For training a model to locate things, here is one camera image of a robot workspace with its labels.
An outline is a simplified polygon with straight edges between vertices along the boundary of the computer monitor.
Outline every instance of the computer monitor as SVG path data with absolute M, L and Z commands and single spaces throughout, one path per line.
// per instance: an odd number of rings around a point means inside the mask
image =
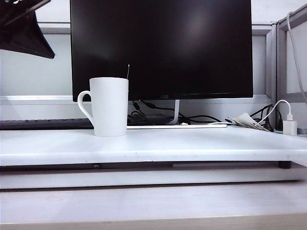
M 73 100 L 128 64 L 129 100 L 252 97 L 251 35 L 250 0 L 71 0 Z

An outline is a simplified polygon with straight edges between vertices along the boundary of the white charger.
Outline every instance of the white charger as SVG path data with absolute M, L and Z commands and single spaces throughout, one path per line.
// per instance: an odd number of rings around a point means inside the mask
M 283 121 L 283 134 L 290 135 L 290 136 L 296 136 L 297 135 L 297 121 L 293 120 L 293 114 L 291 113 L 291 106 L 286 100 L 279 100 L 275 106 L 272 108 L 272 110 L 267 114 L 261 121 L 258 122 L 260 124 L 262 121 L 264 121 L 271 113 L 274 111 L 276 106 L 280 102 L 285 102 L 289 106 L 289 113 L 287 114 L 287 120 Z

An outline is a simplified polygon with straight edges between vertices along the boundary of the monitor stand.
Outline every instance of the monitor stand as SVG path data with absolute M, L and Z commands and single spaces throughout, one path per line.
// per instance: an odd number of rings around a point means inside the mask
M 174 119 L 171 122 L 167 123 L 167 125 L 175 125 L 175 124 L 177 124 L 178 117 L 179 117 L 179 103 L 180 103 L 180 100 L 175 100 Z
M 174 119 L 163 126 L 127 126 L 127 129 L 169 129 L 169 128 L 226 128 L 227 124 L 208 124 L 208 125 L 177 125 L 179 118 L 179 102 L 175 100 Z

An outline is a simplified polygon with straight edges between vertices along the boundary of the desk surface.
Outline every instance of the desk surface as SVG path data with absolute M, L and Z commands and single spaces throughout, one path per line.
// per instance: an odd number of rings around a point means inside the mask
M 14 230 L 303 230 L 306 191 L 300 181 L 2 192 L 1 222 Z
M 1 166 L 140 161 L 306 161 L 307 139 L 241 127 L 0 131 Z

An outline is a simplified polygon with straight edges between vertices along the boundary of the mug handle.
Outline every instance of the mug handle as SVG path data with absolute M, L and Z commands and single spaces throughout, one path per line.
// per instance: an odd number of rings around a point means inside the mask
M 93 117 L 92 115 L 90 115 L 90 113 L 85 109 L 84 105 L 83 105 L 83 97 L 88 94 L 90 95 L 90 97 L 92 97 L 91 92 L 86 90 L 86 91 L 82 91 L 79 95 L 78 95 L 78 107 L 80 108 L 80 110 L 84 113 L 84 115 L 87 116 L 87 118 L 90 120 L 90 122 L 92 123 L 92 125 L 94 126 L 94 122 L 93 122 Z

